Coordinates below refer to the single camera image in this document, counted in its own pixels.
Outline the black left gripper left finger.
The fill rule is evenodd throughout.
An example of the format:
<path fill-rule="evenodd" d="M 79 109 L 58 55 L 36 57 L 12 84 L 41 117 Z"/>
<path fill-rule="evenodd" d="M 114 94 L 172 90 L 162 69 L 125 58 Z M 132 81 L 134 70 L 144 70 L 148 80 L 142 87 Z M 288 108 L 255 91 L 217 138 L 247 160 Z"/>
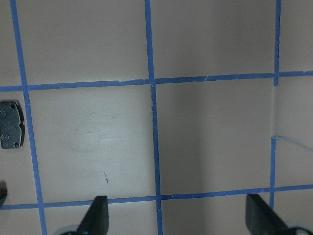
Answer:
<path fill-rule="evenodd" d="M 106 235 L 109 229 L 107 196 L 96 196 L 81 221 L 78 235 Z"/>

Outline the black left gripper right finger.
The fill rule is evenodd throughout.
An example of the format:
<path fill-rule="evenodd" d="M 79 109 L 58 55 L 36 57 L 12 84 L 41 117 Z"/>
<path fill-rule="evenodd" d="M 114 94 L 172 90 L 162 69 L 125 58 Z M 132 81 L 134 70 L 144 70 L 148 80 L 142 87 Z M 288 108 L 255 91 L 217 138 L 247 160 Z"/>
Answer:
<path fill-rule="evenodd" d="M 246 195 L 246 227 L 251 235 L 292 235 L 282 219 L 258 194 Z"/>

